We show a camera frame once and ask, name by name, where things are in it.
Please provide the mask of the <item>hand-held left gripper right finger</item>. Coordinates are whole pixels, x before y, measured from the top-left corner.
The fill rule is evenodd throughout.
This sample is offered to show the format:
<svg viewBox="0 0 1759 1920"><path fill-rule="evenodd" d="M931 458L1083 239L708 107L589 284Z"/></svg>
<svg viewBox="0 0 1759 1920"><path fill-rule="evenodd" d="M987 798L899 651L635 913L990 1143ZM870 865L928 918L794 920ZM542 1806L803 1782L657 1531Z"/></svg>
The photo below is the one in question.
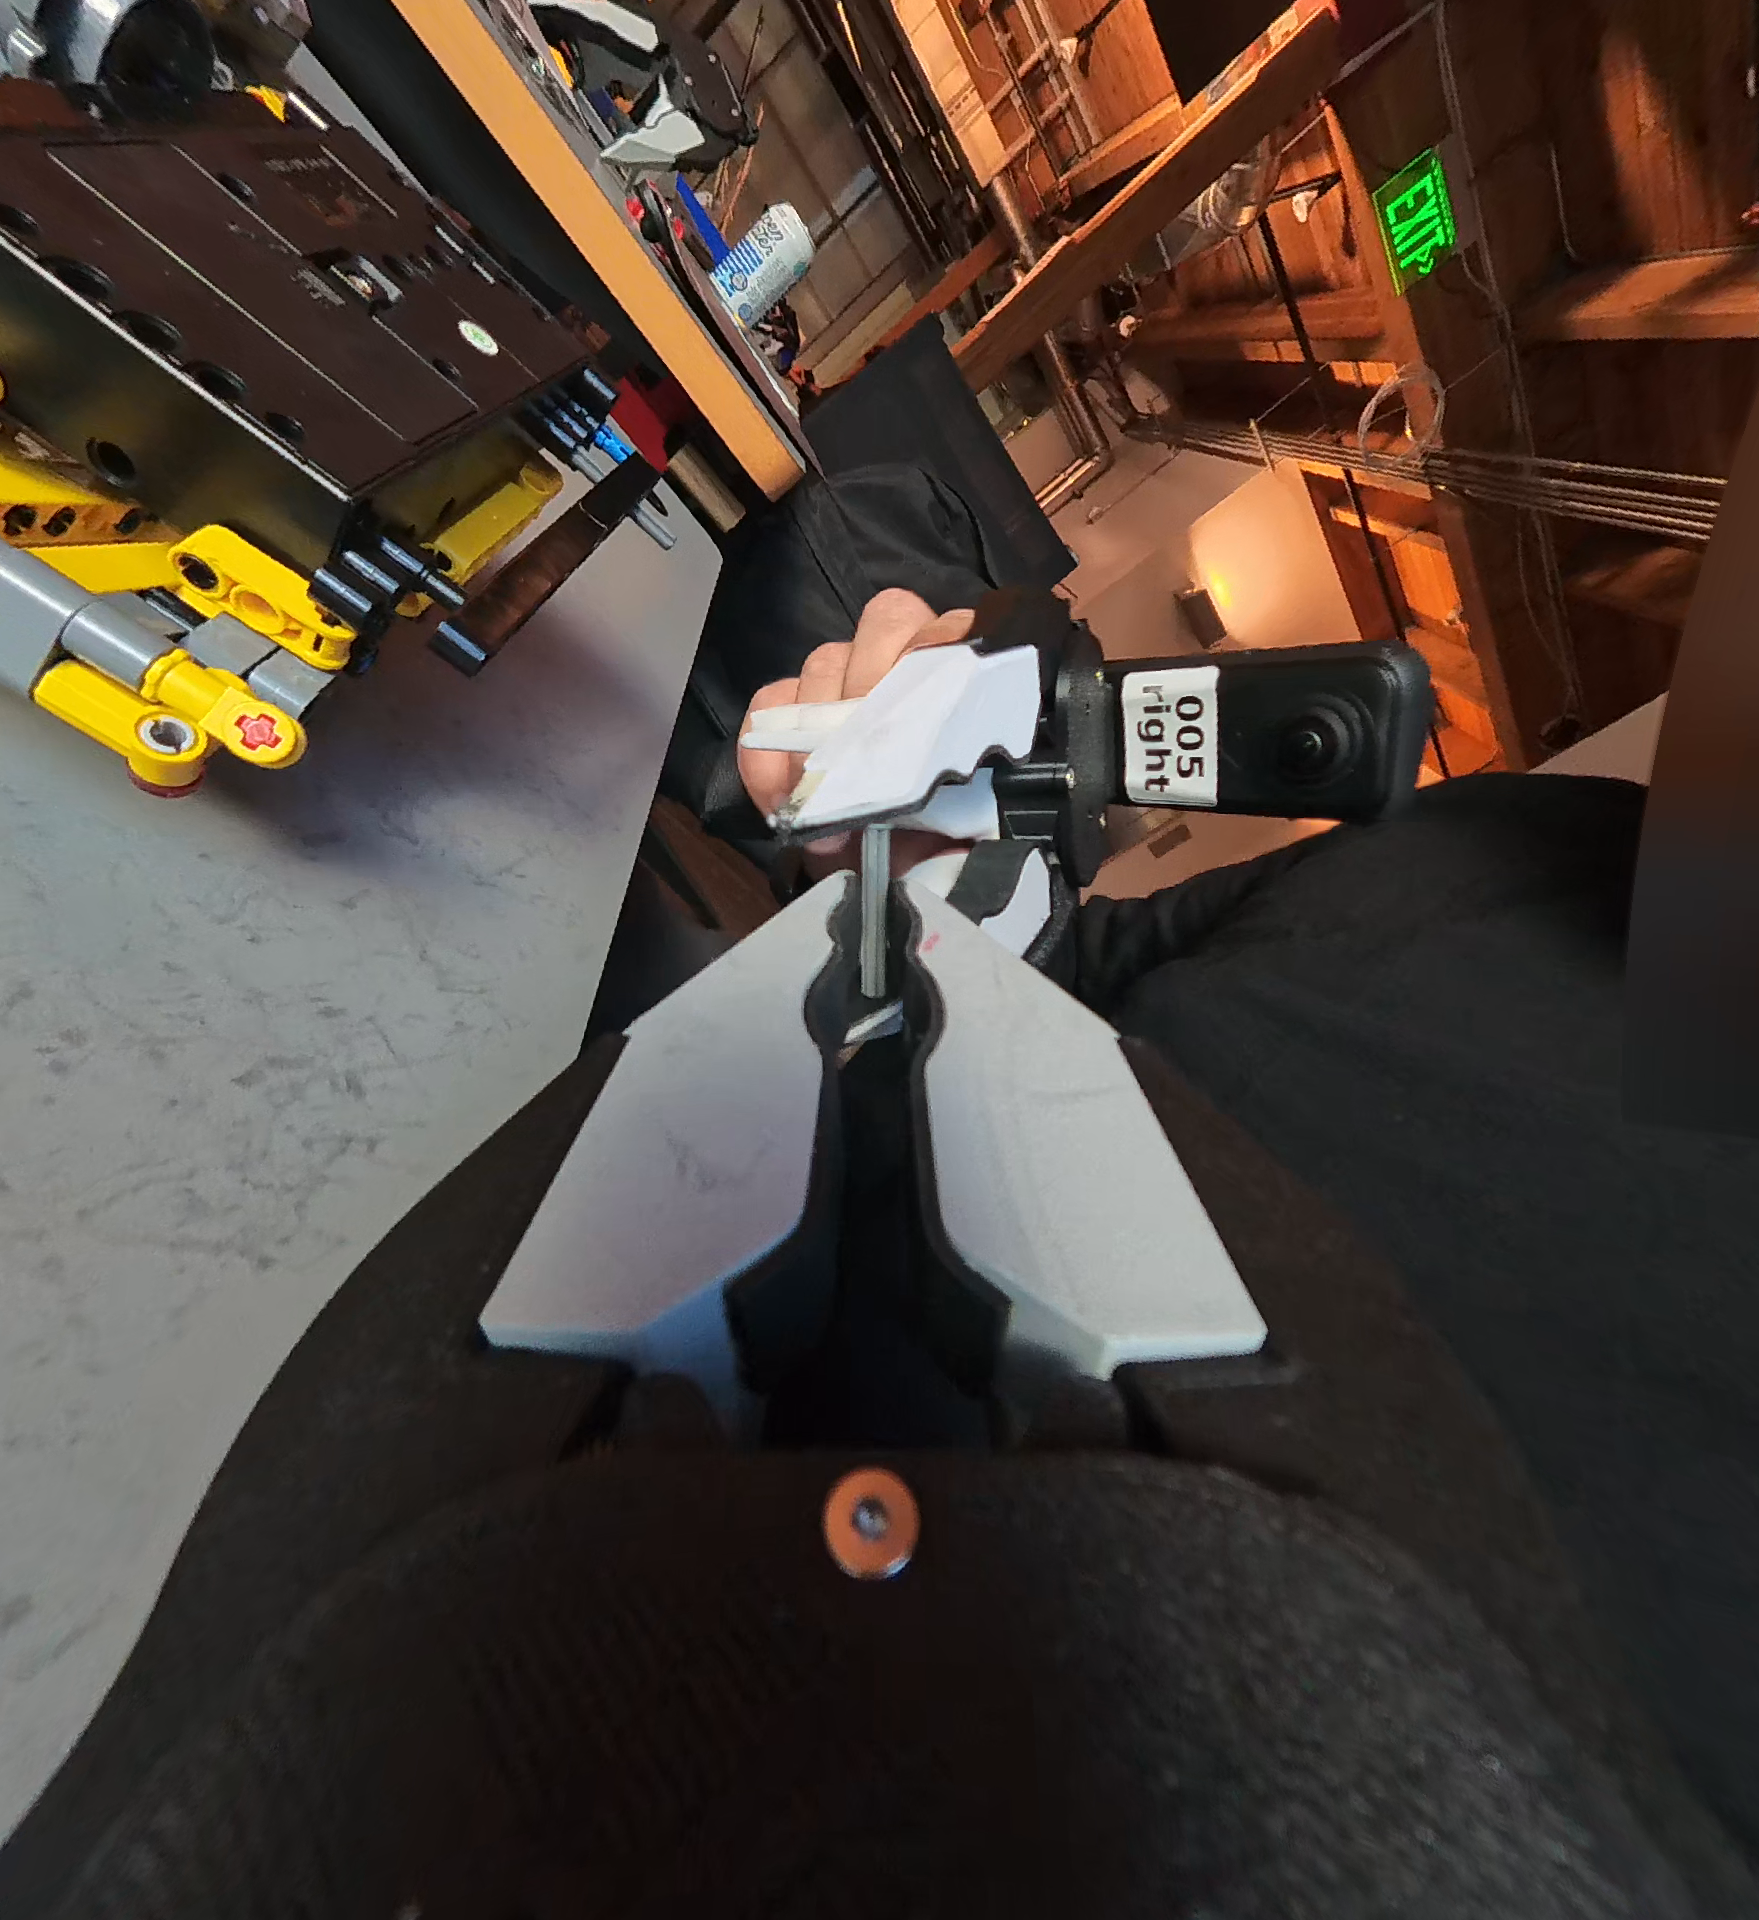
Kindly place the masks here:
<svg viewBox="0 0 1759 1920"><path fill-rule="evenodd" d="M983 925L904 884L932 1219L985 1283L990 1356L1081 1378L1249 1356L1267 1320L1117 1033Z"/></svg>

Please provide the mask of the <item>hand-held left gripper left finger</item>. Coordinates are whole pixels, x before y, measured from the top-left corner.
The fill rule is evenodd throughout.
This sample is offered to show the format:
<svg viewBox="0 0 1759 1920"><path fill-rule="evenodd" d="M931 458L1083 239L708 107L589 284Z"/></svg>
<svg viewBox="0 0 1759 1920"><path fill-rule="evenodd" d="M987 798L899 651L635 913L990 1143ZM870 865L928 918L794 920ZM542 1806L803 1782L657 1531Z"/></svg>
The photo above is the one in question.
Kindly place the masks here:
<svg viewBox="0 0 1759 1920"><path fill-rule="evenodd" d="M844 980L819 884L634 1020L482 1309L498 1349L777 1384L829 1327L836 1069L810 1022Z"/></svg>

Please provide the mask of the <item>yellow toy vehicle model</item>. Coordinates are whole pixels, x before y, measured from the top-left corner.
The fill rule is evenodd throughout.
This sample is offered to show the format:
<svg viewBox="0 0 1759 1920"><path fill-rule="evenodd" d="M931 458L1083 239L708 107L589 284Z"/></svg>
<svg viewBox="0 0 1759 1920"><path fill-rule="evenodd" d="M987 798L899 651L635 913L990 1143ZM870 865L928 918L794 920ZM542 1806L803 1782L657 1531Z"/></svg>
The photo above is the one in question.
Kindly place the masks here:
<svg viewBox="0 0 1759 1920"><path fill-rule="evenodd" d="M0 3L0 685L160 797L288 768L637 452L580 323L298 92L307 29Z"/></svg>

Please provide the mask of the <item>person's right hand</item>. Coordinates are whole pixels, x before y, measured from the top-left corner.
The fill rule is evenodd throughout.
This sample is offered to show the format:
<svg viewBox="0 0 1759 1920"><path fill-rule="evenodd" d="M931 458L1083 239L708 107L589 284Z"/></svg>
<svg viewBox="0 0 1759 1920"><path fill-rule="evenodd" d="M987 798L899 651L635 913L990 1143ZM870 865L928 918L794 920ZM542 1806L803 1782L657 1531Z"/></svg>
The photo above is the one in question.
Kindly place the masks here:
<svg viewBox="0 0 1759 1920"><path fill-rule="evenodd" d="M963 643L971 634L972 619L972 609L934 613L932 605L914 591L886 589L866 605L850 640L816 647L796 677L762 685L748 701L748 720L773 708L859 700L904 655ZM736 768L752 809L769 818L785 807L797 787L805 755L741 746ZM926 828L891 828L891 873L899 875L928 857L971 845L976 841ZM801 846L801 868L813 879L853 870L857 865L857 835L826 836Z"/></svg>

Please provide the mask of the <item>black chair backrest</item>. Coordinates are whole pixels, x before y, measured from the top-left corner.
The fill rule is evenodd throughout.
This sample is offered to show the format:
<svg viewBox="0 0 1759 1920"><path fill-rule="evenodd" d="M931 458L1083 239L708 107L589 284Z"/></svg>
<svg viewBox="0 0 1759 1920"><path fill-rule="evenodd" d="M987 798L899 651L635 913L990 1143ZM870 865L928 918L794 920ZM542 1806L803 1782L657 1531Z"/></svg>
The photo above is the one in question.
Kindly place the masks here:
<svg viewBox="0 0 1759 1920"><path fill-rule="evenodd" d="M877 466L932 472L971 510L996 582L1058 589L1076 573L1078 557L963 376L936 314L810 402L805 433L833 475Z"/></svg>

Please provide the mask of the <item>white drink can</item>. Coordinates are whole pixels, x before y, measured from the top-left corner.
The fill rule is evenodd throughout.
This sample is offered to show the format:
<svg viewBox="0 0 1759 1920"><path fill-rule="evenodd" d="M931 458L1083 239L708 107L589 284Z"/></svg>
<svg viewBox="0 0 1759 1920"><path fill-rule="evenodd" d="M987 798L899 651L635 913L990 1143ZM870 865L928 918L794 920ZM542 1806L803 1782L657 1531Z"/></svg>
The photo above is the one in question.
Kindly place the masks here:
<svg viewBox="0 0 1759 1920"><path fill-rule="evenodd" d="M805 277L816 255L807 219L792 202L775 202L717 259L711 282L731 318L752 329Z"/></svg>

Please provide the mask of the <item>green exit sign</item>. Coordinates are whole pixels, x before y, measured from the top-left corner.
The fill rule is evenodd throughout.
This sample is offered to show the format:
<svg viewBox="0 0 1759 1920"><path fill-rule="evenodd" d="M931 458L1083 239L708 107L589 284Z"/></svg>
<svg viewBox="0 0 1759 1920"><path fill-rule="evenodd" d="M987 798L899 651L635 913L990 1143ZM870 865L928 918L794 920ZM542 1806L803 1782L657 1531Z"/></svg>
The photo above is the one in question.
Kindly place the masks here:
<svg viewBox="0 0 1759 1920"><path fill-rule="evenodd" d="M1427 146L1372 189L1372 213L1395 294L1428 280L1458 249L1441 146Z"/></svg>

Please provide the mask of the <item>wooden table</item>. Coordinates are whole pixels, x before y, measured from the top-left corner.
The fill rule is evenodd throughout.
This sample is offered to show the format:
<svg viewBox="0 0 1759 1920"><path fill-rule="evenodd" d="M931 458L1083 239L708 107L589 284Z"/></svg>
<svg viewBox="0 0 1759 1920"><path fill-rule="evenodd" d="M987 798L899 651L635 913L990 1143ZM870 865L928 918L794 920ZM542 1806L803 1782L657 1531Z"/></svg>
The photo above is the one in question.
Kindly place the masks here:
<svg viewBox="0 0 1759 1920"><path fill-rule="evenodd" d="M661 221L653 247L580 116L530 80L482 6L400 1L397 14L745 477L764 498L794 491L817 466L797 406L672 221Z"/></svg>

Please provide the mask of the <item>white black tool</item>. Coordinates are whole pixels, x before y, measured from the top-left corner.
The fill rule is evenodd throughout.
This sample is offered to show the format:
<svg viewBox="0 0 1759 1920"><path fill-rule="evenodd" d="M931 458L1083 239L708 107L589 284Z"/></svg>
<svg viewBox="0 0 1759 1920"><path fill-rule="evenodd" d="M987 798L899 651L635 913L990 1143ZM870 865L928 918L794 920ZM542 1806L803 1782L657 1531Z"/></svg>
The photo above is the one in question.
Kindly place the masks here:
<svg viewBox="0 0 1759 1920"><path fill-rule="evenodd" d="M603 159L628 173L711 173L752 146L757 122L722 58L646 3L530 3L546 46L569 52L583 94L620 92L623 130Z"/></svg>

